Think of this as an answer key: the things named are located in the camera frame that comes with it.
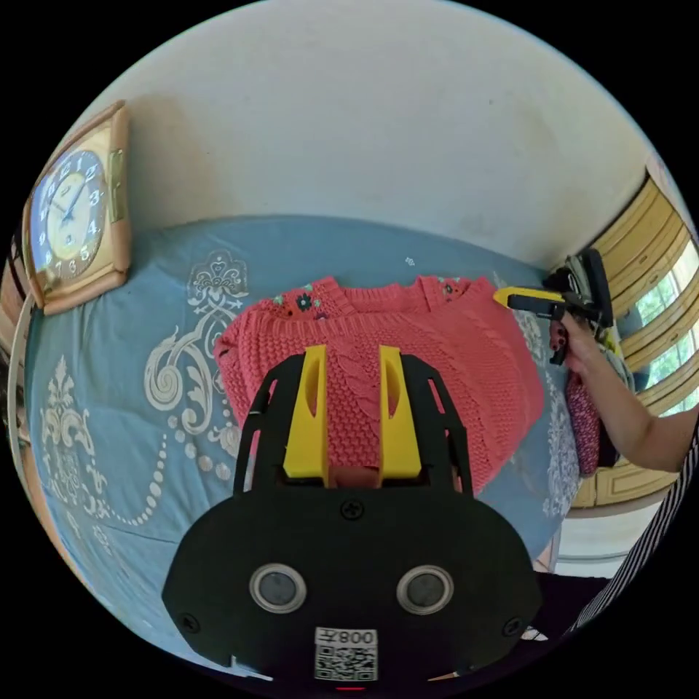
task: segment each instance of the bed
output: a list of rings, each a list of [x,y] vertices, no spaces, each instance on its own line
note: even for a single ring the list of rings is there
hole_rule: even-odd
[[[378,286],[418,274],[538,285],[542,272],[455,240],[365,221],[274,216],[139,232],[122,288],[33,313],[25,357],[31,443],[63,544],[100,602],[152,644],[200,665],[160,600],[185,531],[232,488],[240,429],[212,357],[246,306],[317,278]],[[545,393],[541,420],[480,498],[532,559],[578,486],[548,324],[517,314]],[[254,674],[234,665],[233,674]]]

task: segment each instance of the pink fabric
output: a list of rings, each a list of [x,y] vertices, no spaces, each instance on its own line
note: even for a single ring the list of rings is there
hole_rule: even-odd
[[[568,375],[566,402],[575,435],[580,475],[590,478],[599,465],[599,413],[583,380],[574,371]]]
[[[326,278],[246,309],[214,356],[242,424],[266,374],[306,347],[328,352],[330,467],[379,467],[379,345],[436,368],[468,430],[479,492],[541,417],[537,368],[486,279],[418,277],[403,287],[341,288]]]

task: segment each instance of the wall clock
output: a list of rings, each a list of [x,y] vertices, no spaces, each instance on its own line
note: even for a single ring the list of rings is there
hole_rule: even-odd
[[[68,139],[27,200],[24,264],[36,305],[47,315],[84,304],[127,279],[127,141],[122,100]]]

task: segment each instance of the clock hand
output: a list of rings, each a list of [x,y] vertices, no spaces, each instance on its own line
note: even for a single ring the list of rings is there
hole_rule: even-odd
[[[66,209],[66,213],[65,213],[65,215],[63,216],[63,220],[60,222],[61,226],[62,226],[69,218],[73,218],[73,216],[72,216],[73,209],[75,208],[75,204],[76,204],[77,201],[78,201],[78,197],[80,196],[80,192],[82,191],[82,188],[85,186],[85,182],[86,182],[86,181],[87,181],[87,180],[83,180],[83,181],[80,183],[80,187],[78,187],[78,190],[77,190],[76,193],[73,195],[73,199],[71,200],[71,203],[68,205],[68,208]]]

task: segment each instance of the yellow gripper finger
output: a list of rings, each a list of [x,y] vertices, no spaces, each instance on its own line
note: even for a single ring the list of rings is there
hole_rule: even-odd
[[[322,478],[328,487],[328,409],[324,344],[306,348],[284,459],[289,478]]]
[[[380,481],[417,478],[422,469],[410,400],[397,347],[379,348],[381,363]],[[389,398],[395,406],[390,414]]]

